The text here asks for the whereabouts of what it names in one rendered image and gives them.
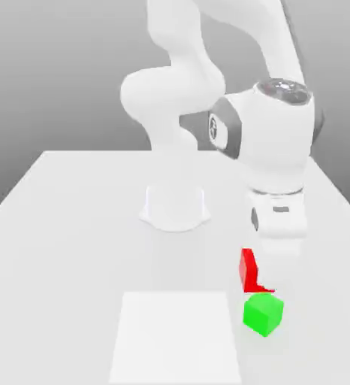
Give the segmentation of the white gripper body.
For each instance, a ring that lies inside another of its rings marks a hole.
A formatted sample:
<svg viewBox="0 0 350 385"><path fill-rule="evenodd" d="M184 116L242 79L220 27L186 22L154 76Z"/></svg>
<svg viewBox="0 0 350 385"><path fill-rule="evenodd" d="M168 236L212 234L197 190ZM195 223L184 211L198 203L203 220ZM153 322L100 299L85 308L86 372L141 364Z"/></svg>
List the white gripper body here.
<svg viewBox="0 0 350 385"><path fill-rule="evenodd" d="M288 286L295 278L304 238L256 238L258 282L263 286Z"/></svg>

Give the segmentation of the small green cube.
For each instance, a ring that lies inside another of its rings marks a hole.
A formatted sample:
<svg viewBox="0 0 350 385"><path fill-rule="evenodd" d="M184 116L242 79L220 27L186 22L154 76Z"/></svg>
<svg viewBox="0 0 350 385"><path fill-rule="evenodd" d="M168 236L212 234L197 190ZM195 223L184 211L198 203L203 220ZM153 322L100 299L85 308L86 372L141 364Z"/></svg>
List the small green cube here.
<svg viewBox="0 0 350 385"><path fill-rule="evenodd" d="M267 337L281 323L284 301L272 293L252 294L244 303L243 323L263 337Z"/></svg>

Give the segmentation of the small red cube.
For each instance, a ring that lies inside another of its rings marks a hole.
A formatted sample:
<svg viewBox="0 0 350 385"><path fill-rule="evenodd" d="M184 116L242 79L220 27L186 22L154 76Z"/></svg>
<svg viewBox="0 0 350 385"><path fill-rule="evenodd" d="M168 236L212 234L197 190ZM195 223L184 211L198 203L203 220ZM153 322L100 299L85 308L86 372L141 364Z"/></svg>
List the small red cube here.
<svg viewBox="0 0 350 385"><path fill-rule="evenodd" d="M258 265L251 248L243 248L240 254L239 275L244 293L274 293L258 283Z"/></svg>

